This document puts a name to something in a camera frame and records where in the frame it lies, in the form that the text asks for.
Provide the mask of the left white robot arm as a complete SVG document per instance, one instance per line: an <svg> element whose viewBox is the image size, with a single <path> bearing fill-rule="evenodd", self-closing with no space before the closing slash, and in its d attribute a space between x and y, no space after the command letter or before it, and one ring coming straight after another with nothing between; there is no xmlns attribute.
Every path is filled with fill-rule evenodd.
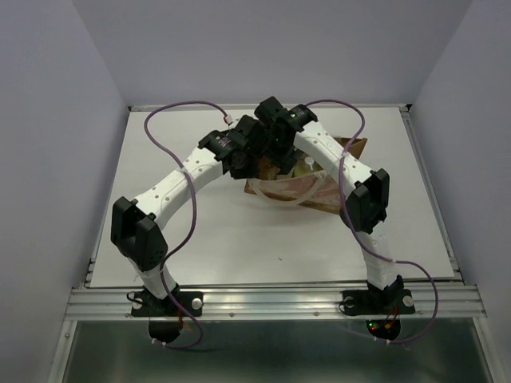
<svg viewBox="0 0 511 383"><path fill-rule="evenodd" d="M111 241L132 264L159 314L172 313L178 298L176 281L165 265L173 253L163 234L167 223L187 202L196 206L197 192L221 176L255 176L269 146L264 125L242 116L230 128L200 139L191 154L149 190L132 199L122 196L113 204Z"/></svg>

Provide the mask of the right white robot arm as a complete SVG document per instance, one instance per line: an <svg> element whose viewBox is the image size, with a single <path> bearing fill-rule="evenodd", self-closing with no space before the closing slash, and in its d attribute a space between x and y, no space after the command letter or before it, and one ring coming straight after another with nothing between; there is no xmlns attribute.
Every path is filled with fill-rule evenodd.
<svg viewBox="0 0 511 383"><path fill-rule="evenodd" d="M355 159L348 147L337 142L306 106L288 110L275 97L262 101L255 117L270 137L264 156L282 173L288 173L304 152L323 168L339 186L343 222L362 248L370 307L385 311L396 302L393 286L398 279L388 253L382 224L390 194L390 176Z"/></svg>

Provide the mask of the amber liquid clear bottle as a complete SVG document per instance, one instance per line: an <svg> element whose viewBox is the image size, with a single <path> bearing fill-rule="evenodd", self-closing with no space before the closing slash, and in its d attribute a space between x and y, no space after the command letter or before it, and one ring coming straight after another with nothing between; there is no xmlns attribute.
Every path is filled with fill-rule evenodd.
<svg viewBox="0 0 511 383"><path fill-rule="evenodd" d="M276 180L279 171L279 167L273 164L268 158L263 157L259 161L259 171L257 178L260 180Z"/></svg>

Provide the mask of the brown burlap canvas bag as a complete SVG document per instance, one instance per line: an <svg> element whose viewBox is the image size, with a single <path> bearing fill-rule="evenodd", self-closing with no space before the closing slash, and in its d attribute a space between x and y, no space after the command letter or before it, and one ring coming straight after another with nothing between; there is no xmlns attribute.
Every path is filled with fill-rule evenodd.
<svg viewBox="0 0 511 383"><path fill-rule="evenodd" d="M308 207L337 215L341 211L339 187L323 168L309 176L294 178L294 168L276 180L246 181L244 191L280 207Z"/></svg>

